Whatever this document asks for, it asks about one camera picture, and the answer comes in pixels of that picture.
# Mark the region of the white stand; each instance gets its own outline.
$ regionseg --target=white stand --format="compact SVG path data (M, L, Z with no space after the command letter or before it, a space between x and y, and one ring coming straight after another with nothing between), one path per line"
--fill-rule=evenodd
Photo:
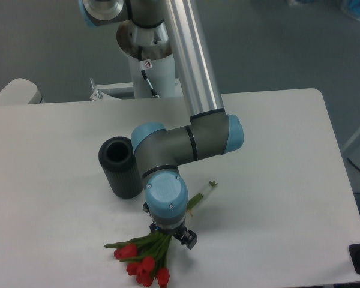
M45 103L37 86L25 79L14 79L0 91L0 106Z
M92 101L134 98L132 82L96 85L93 78L91 78L90 81L92 85L92 95L90 98ZM182 89L178 78L175 79L175 96L182 97Z
M360 145L360 127L348 139L348 141L341 147L341 154L346 157L350 155Z

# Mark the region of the green leaf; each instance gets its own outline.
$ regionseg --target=green leaf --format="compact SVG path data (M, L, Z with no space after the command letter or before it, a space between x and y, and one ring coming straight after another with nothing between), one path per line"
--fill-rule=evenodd
M188 201L187 210L192 210L202 199L203 195L201 193L197 193Z

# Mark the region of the silver aluminum tube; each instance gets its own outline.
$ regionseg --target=silver aluminum tube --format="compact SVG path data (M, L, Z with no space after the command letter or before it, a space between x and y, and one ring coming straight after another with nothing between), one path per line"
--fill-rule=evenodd
M161 0L161 10L191 116L224 108L196 0Z

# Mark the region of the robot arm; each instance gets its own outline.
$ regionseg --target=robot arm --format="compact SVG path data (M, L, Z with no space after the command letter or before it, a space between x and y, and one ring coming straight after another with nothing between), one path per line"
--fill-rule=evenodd
M160 123L143 124L131 140L145 189L145 209L153 223L180 240L189 238L184 226L188 190L178 166L239 149L244 132L239 119L225 113L196 0L125 0L124 4L140 28L154 29L164 21L175 57L190 125L167 131ZM196 236L183 242L192 248Z

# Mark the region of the red tulip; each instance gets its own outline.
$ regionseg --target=red tulip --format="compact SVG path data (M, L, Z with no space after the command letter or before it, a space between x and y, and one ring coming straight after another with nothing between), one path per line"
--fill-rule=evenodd
M131 257L136 257L139 252L137 251L137 246L135 244L128 244L124 248L120 249L118 253L118 249L116 249L114 255L116 259L126 259Z
M146 256L142 261L143 269L149 273L155 268L155 259L151 256Z
M120 260L121 259L120 249L116 249L115 252L113 252L113 255L116 259Z
M129 276L137 275L137 268L140 266L139 262L129 263L127 265L127 272Z
M137 267L136 273L141 276L145 276L147 274L147 272L144 270L142 264L140 264L139 267Z
M136 281L137 281L139 284L142 284L142 283L143 283L143 275L137 274L137 275L136 275Z
M149 274L147 274L143 277L143 286L144 287L151 286L153 282L154 282L154 279L151 278L151 276Z
M157 271L157 282L160 288L165 288L169 282L169 270L168 268L160 268Z

